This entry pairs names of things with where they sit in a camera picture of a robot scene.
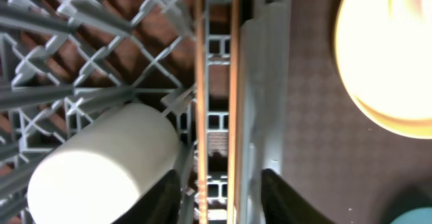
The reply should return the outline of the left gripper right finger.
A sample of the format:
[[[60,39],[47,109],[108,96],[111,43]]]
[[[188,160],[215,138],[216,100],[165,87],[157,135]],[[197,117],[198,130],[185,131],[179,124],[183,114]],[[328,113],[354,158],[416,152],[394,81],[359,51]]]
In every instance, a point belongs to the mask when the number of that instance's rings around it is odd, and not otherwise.
[[[266,224],[333,224],[272,169],[261,171],[261,204]]]

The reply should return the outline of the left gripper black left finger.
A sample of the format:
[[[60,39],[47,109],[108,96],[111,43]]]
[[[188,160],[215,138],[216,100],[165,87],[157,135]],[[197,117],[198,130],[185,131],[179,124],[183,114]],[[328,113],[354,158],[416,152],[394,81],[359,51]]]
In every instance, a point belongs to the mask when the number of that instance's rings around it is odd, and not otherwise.
[[[181,199],[180,177],[172,169],[113,224],[176,224]]]

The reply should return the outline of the cream white cup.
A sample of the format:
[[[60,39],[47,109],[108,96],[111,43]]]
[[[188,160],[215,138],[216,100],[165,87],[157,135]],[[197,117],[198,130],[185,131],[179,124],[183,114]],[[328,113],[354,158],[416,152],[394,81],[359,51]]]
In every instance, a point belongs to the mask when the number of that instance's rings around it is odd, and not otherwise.
[[[110,109],[36,167],[28,208],[36,224],[113,223],[174,166],[176,129],[142,103]]]

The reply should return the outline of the light blue bowl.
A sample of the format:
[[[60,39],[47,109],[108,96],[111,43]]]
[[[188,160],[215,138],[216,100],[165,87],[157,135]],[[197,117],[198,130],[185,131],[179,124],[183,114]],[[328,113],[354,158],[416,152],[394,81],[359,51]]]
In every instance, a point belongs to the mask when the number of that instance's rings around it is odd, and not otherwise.
[[[390,224],[432,224],[432,208],[416,208],[396,217]]]

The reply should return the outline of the yellow plate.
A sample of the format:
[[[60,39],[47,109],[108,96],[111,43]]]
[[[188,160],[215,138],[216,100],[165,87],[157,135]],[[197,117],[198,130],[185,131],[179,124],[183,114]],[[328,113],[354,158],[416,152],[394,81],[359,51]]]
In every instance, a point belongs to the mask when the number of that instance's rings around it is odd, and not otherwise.
[[[341,0],[333,50],[365,116],[392,133],[431,138],[431,0]]]

